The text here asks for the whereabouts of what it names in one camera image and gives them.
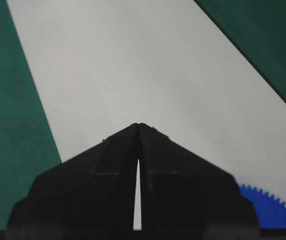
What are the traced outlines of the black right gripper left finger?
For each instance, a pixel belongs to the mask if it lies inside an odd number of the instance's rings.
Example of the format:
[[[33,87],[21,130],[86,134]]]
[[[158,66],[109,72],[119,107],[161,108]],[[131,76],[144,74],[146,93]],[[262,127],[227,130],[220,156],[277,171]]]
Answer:
[[[8,240],[129,240],[138,124],[37,176],[10,214]]]

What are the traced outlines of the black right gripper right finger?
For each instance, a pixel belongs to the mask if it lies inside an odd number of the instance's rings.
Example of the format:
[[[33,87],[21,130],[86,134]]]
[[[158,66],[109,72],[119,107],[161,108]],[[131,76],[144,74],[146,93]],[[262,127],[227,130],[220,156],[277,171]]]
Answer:
[[[142,230],[149,240],[258,240],[253,204],[234,177],[139,125]]]

